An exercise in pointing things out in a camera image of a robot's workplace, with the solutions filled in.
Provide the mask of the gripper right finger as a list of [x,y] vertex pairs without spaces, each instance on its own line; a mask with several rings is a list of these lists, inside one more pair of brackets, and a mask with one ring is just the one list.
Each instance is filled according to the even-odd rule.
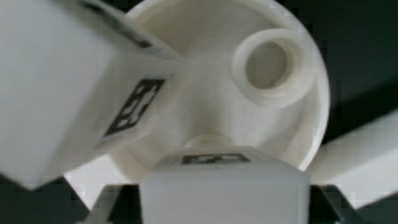
[[361,217],[336,185],[313,185],[307,224],[371,224]]

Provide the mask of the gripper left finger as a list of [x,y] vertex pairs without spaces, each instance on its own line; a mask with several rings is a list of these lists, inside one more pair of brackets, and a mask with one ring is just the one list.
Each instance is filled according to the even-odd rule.
[[85,220],[78,224],[142,224],[137,184],[107,185]]

